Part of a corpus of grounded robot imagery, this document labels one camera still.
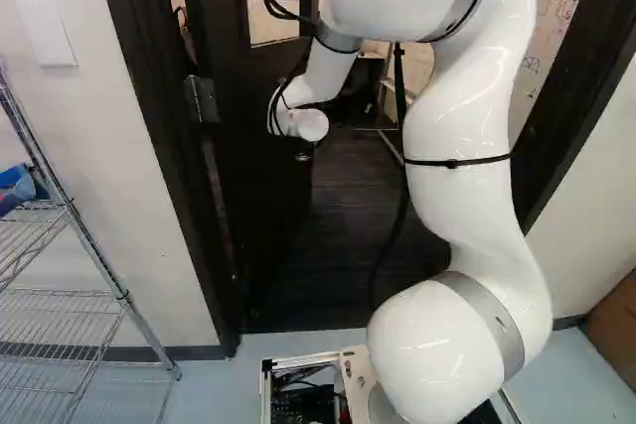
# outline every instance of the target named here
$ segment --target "light switch plate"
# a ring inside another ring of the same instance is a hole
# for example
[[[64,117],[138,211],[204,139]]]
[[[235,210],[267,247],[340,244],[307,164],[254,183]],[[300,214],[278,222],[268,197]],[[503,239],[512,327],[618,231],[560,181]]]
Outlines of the light switch plate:
[[[13,0],[42,67],[78,64],[55,0]]]

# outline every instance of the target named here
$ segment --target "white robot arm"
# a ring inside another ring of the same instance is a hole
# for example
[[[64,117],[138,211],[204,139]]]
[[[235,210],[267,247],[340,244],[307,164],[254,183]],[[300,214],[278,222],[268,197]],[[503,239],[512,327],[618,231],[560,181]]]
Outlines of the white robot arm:
[[[270,107],[272,134],[315,141],[362,39],[432,42],[435,72],[403,126],[408,188],[451,244],[444,274],[386,301],[368,326],[382,388],[375,424],[451,424],[533,359],[552,329],[550,295],[511,194],[508,110],[536,0],[327,0],[308,68]]]

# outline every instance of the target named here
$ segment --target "baseboard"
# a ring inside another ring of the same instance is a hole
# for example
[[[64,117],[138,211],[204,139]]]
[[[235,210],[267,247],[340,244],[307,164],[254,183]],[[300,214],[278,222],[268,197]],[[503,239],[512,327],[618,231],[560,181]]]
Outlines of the baseboard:
[[[54,356],[56,359],[78,359],[79,356],[93,356],[97,347],[77,347],[60,345],[35,345],[16,342],[0,342],[2,354],[6,356],[24,356],[28,347],[29,356],[43,358]],[[217,361],[227,355],[220,345],[213,347],[166,347],[166,353],[174,361]],[[111,347],[103,356],[106,361],[119,362],[156,362],[157,354],[150,347]]]
[[[553,330],[567,330],[568,328],[576,328],[583,324],[587,315],[572,315],[571,317],[562,317],[555,319]]]
[[[174,361],[218,361],[227,358],[220,345],[209,347],[166,347],[166,353]],[[154,362],[157,355],[150,347],[110,347],[105,361]]]

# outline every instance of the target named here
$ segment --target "dark wooden floor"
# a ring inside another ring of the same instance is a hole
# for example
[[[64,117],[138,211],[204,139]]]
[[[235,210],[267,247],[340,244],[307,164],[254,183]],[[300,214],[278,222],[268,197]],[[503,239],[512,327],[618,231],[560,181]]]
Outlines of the dark wooden floor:
[[[248,332],[363,327],[371,316],[369,271],[394,221],[399,169],[375,131],[334,129],[316,154],[312,212]],[[410,210],[378,296],[438,273],[448,259],[447,244]]]

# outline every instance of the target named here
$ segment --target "whiteboard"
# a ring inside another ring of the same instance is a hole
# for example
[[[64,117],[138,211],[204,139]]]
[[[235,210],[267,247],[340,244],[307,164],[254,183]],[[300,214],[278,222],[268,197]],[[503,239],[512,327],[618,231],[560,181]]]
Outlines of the whiteboard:
[[[538,0],[537,27],[520,67],[510,111],[510,139],[515,143],[548,77],[558,49],[569,27],[578,0]],[[419,94],[433,70],[434,55],[429,45],[404,44],[404,83]],[[393,64],[390,68],[393,78]]]

